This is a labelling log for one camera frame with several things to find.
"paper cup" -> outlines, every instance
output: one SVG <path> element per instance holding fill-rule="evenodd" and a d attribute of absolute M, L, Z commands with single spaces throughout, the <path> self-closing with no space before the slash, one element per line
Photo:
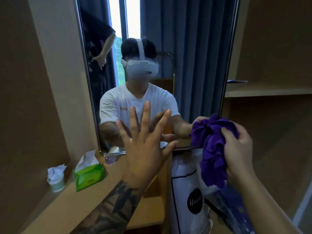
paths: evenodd
<path fill-rule="evenodd" d="M 57 181 L 51 182 L 50 178 L 47 179 L 48 183 L 52 187 L 53 192 L 58 192 L 61 191 L 65 187 L 65 182 L 64 182 L 64 174 L 63 176 L 58 179 Z"/>

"man wearing vr headset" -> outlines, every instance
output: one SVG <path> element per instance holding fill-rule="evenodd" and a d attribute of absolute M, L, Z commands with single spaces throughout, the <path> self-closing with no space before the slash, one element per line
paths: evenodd
<path fill-rule="evenodd" d="M 111 146 L 124 147 L 115 122 L 120 120 L 131 137 L 128 110 L 134 107 L 137 118 L 141 118 L 145 101 L 151 104 L 151 131 L 154 130 L 165 111 L 170 109 L 172 114 L 169 122 L 173 133 L 178 138 L 189 138 L 192 124 L 182 119 L 174 96 L 150 83 L 150 80 L 158 74 L 159 67 L 154 43 L 146 38 L 129 38 L 122 43 L 121 54 L 121 63 L 128 81 L 124 85 L 107 91 L 101 98 L 99 109 L 101 138 L 109 142 Z M 173 135 L 163 138 L 164 141 L 174 139 Z"/>

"green foliage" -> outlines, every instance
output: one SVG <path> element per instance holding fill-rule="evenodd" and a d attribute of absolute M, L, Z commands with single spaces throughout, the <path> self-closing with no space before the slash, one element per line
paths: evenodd
<path fill-rule="evenodd" d="M 117 73 L 118 73 L 118 83 L 122 85 L 126 82 L 124 78 L 124 69 L 121 64 L 121 43 L 122 39 L 119 37 L 115 38 L 114 47 L 115 47 L 115 57 L 116 57 L 116 65 L 117 65 Z"/>

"black hair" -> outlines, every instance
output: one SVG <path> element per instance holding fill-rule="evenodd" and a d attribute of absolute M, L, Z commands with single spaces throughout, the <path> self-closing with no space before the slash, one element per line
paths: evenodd
<path fill-rule="evenodd" d="M 146 58 L 156 58 L 156 47 L 154 43 L 147 38 L 142 38 L 144 54 Z M 125 59 L 139 57 L 138 43 L 134 38 L 128 38 L 121 44 L 121 55 Z"/>

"window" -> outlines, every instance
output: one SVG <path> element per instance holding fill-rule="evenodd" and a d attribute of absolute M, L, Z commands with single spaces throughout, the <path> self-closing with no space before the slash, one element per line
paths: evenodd
<path fill-rule="evenodd" d="M 122 40 L 127 38 L 141 38 L 140 0 L 122 1 L 125 2 L 126 7 L 122 8 L 122 13 L 120 13 L 119 0 L 109 0 L 111 26 L 116 31 L 113 56 L 117 86 L 125 83 L 124 69 L 121 64 Z"/>

